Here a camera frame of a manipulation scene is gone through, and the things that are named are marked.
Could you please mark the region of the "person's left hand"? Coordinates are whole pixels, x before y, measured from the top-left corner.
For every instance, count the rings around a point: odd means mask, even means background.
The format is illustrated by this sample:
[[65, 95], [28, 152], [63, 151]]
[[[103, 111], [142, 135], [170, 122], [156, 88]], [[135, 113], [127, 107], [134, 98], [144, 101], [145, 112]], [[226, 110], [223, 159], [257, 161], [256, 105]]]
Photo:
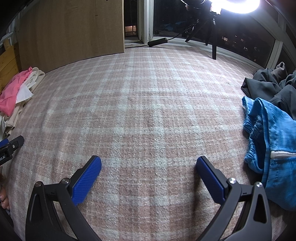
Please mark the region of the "person's left hand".
[[4, 183], [4, 176], [1, 174], [1, 192], [0, 192], [1, 207], [5, 210], [10, 211], [9, 198], [3, 186], [3, 183]]

